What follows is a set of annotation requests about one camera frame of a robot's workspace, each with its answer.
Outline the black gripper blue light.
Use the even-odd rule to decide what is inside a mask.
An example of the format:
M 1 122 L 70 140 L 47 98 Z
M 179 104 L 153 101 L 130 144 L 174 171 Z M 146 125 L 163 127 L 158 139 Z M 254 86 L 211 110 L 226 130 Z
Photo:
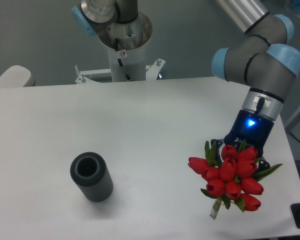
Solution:
M 264 145 L 274 126 L 274 122 L 262 116 L 255 116 L 251 112 L 240 110 L 230 132 L 223 138 L 212 139 L 215 143 L 215 158 L 222 160 L 220 151 L 224 145 L 236 146 L 238 149 L 241 142 L 246 140 L 246 148 L 254 147 L 257 150 L 257 169 L 255 175 L 271 174 L 271 166 L 263 157 Z

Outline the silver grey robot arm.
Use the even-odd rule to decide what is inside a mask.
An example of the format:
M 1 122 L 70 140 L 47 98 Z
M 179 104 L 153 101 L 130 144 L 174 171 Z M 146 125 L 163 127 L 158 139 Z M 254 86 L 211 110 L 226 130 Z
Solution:
M 213 56 L 212 73 L 225 81 L 249 86 L 230 132 L 222 145 L 254 147 L 259 158 L 291 86 L 300 71 L 300 51 L 288 45 L 294 36 L 292 21 L 272 15 L 259 0 L 220 0 L 220 7 L 246 35 L 234 48 L 221 48 Z

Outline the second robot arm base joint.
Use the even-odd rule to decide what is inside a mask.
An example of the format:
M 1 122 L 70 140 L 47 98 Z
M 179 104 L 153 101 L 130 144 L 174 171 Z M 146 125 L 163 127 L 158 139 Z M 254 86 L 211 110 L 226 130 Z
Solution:
M 81 0 L 71 14 L 87 36 L 95 36 L 112 23 L 129 24 L 139 14 L 136 0 Z

